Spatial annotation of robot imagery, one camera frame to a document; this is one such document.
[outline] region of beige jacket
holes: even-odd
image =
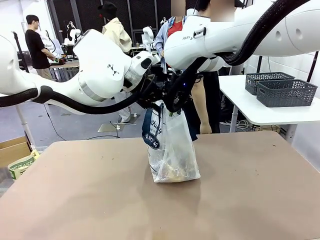
[[[132,40],[117,17],[103,26],[102,33],[117,44],[124,53],[130,51]]]

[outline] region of white plastic bag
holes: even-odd
[[[170,113],[162,101],[149,109],[142,126],[149,165],[155,183],[176,183],[200,178],[195,149],[185,113]]]

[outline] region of human hand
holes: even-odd
[[[51,61],[55,61],[56,57],[55,56],[48,56],[48,59],[50,59]]]
[[[209,123],[200,124],[200,134],[212,134],[211,126]]]

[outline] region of shoe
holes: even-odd
[[[127,119],[122,118],[120,123],[126,124],[126,123],[130,122],[130,120],[131,120],[131,115]]]

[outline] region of table leg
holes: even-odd
[[[238,118],[238,107],[234,105],[232,118],[231,118],[230,133],[234,133],[236,131],[237,118]]]
[[[290,124],[286,132],[285,140],[292,144],[297,129],[297,124]]]

